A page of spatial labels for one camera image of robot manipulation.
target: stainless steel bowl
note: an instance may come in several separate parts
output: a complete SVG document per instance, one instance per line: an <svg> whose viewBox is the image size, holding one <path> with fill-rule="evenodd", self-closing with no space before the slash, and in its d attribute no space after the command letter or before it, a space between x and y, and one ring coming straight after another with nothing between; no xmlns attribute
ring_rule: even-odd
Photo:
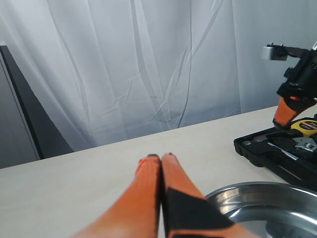
<svg viewBox="0 0 317 238"><path fill-rule="evenodd" d="M316 192L284 183L245 182L218 189L206 198L260 237L317 237Z"/></svg>

